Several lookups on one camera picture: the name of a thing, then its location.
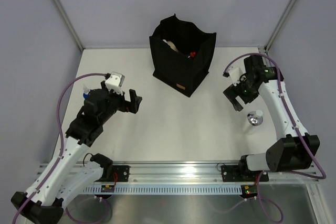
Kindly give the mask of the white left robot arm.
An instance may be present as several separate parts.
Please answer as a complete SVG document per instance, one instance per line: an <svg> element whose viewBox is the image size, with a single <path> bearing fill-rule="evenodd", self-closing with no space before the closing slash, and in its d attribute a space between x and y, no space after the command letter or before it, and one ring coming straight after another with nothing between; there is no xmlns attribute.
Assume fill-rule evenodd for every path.
<svg viewBox="0 0 336 224"><path fill-rule="evenodd" d="M91 90L83 106L66 131L60 153L48 164L38 179L25 191L17 191L11 202L18 213L33 223L58 223L68 205L96 180L108 181L113 174L113 161L95 154L76 175L68 177L81 156L87 153L103 132L103 125L116 112L136 114L142 97L129 91L117 94L107 88Z"/></svg>

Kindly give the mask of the aluminium frame post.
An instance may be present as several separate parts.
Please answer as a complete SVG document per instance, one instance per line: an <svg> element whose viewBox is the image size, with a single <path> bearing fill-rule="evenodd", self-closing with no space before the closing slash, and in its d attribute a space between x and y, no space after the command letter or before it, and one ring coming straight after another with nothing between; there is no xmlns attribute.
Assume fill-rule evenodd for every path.
<svg viewBox="0 0 336 224"><path fill-rule="evenodd" d="M83 52L85 49L85 46L81 42L81 39L79 38L72 22L70 21L70 18L68 14L66 13L63 4L60 0L51 0L52 4L54 5L59 17L61 18L65 28L67 29L69 35L71 36L71 39L74 41L75 45L79 49L80 52Z"/></svg>
<svg viewBox="0 0 336 224"><path fill-rule="evenodd" d="M270 49L272 48L274 42L276 41L278 35L280 34L283 26L285 25L287 19L289 18L291 12L293 11L296 3L298 0L289 0L285 9L283 10L274 30L271 33L271 36L267 40L266 44L264 45L264 51L266 54L269 53Z"/></svg>

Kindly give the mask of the aluminium frame post right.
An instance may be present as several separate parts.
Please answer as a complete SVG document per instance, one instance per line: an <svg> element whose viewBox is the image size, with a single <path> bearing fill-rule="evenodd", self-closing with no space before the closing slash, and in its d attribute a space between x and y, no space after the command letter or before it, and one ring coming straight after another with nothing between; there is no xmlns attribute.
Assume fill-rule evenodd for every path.
<svg viewBox="0 0 336 224"><path fill-rule="evenodd" d="M271 36L267 40L266 44L264 45L264 51L266 54L269 53L270 49L272 48L274 42L276 41L278 35L280 34L283 26L285 25L287 19L289 18L291 12L293 11L296 3L298 0L289 0L285 9L283 10L274 30L271 33Z"/></svg>

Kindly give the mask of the white bottle chrome cap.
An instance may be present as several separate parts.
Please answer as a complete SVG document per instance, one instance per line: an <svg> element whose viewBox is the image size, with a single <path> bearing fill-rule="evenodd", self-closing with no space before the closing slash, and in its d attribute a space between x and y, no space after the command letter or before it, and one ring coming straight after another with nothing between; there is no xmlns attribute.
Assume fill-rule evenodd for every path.
<svg viewBox="0 0 336 224"><path fill-rule="evenodd" d="M263 123L263 111L262 110L255 110L251 111L246 116L246 121L242 126L242 131L245 134L254 134L258 131L260 126Z"/></svg>

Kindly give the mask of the orange bottle blue cap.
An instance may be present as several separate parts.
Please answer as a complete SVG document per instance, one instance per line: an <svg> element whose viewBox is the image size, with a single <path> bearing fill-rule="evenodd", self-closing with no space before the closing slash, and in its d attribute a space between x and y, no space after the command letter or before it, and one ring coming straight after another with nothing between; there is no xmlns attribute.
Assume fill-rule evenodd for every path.
<svg viewBox="0 0 336 224"><path fill-rule="evenodd" d="M83 85L83 98L86 99L89 95L89 92L91 89L89 89L85 84Z"/></svg>

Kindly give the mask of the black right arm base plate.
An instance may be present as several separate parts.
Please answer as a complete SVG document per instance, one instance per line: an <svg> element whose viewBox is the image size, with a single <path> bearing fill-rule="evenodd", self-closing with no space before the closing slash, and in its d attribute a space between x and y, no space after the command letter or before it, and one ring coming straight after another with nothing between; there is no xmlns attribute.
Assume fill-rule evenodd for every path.
<svg viewBox="0 0 336 224"><path fill-rule="evenodd" d="M251 182L257 181L260 172L241 170L238 165L221 165L223 182Z"/></svg>

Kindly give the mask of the aluminium frame post left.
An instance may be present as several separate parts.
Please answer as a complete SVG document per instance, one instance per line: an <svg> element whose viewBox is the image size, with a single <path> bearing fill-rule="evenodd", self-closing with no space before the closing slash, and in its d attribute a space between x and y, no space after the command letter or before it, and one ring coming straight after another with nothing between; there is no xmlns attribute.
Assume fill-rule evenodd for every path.
<svg viewBox="0 0 336 224"><path fill-rule="evenodd" d="M67 29L69 35L71 36L71 39L74 41L75 45L79 49L80 52L83 52L85 49L85 46L81 42L81 39L79 38L72 22L70 21L70 18L68 14L66 13L63 4L60 0L51 0L52 4L54 5L59 17L61 18L65 28Z"/></svg>

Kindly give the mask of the red tall bottle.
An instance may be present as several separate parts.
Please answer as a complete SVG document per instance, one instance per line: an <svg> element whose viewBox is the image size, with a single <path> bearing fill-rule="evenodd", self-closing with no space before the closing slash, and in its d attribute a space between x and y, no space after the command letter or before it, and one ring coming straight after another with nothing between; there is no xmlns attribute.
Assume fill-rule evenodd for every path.
<svg viewBox="0 0 336 224"><path fill-rule="evenodd" d="M188 58L190 58L190 59L194 59L195 57L196 57L196 55L197 55L197 52L190 52L190 54L189 54L189 56L188 56Z"/></svg>

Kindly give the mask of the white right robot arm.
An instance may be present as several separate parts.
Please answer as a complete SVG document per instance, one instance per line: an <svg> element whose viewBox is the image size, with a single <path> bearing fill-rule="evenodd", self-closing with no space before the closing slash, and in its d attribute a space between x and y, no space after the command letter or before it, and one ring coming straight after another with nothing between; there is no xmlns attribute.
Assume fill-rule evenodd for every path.
<svg viewBox="0 0 336 224"><path fill-rule="evenodd" d="M311 178L324 179L325 172L315 158L320 140L317 135L309 134L297 117L277 64L266 66L264 59L269 57L260 53L247 53L241 55L241 58L244 60L245 72L235 70L230 62L223 76L231 78L232 84L223 94L235 111L243 110L237 98L247 104L261 97L275 127L276 141L264 153L242 156L238 176L243 180L250 180L261 171L308 176L304 170L315 164L321 175L311 175Z"/></svg>

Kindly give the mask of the cream bottle white pump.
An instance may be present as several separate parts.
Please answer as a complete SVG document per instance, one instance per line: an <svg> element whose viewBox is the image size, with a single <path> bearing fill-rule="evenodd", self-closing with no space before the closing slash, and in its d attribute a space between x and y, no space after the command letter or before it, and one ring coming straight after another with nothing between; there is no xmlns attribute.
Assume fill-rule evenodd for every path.
<svg viewBox="0 0 336 224"><path fill-rule="evenodd" d="M163 39L163 42L165 42L167 45L169 45L169 47L174 50L175 52L178 52L177 47L175 46L175 44L172 41L167 41L165 39Z"/></svg>

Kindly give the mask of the aluminium rail front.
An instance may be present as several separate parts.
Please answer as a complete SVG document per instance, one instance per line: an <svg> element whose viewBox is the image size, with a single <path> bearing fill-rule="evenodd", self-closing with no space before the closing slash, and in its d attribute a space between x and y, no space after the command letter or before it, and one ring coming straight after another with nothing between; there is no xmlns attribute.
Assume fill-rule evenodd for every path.
<svg viewBox="0 0 336 224"><path fill-rule="evenodd" d="M123 183L138 184L246 184L251 182L223 182L221 165L237 165L235 162L113 162L113 165L130 166L129 180ZM293 173L262 175L261 183L318 184L319 180Z"/></svg>

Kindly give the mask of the black canvas bag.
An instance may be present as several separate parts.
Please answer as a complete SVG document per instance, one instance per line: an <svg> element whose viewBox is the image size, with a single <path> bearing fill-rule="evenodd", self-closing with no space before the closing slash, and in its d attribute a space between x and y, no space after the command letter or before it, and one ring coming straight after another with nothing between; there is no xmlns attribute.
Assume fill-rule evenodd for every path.
<svg viewBox="0 0 336 224"><path fill-rule="evenodd" d="M161 20L149 37L153 76L190 97L209 73L216 35L205 33L176 15ZM172 50L163 39L172 41L179 51ZM197 52L196 57L188 58L193 51Z"/></svg>

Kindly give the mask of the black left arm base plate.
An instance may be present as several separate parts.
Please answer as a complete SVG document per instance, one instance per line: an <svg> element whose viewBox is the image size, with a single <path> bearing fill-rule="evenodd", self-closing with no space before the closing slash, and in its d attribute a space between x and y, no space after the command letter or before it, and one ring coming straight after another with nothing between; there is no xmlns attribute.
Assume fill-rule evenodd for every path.
<svg viewBox="0 0 336 224"><path fill-rule="evenodd" d="M130 166L128 165L112 165L103 169L103 174L96 182L114 183L114 179L118 182L128 182Z"/></svg>

